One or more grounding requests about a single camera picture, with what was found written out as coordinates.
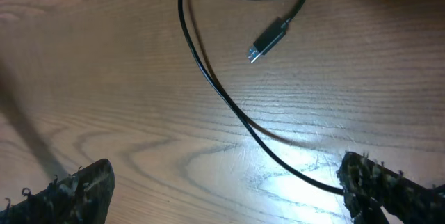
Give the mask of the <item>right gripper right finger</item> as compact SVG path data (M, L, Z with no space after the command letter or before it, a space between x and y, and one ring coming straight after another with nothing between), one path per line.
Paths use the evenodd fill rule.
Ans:
M353 223L443 223L444 186L427 189L355 152L345 153L337 177Z

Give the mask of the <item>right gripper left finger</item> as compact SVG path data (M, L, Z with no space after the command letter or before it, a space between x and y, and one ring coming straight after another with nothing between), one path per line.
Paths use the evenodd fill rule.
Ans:
M23 188L23 201L13 205L7 199L1 223L105 224L114 188L111 162L100 159L65 179L55 176L39 193Z

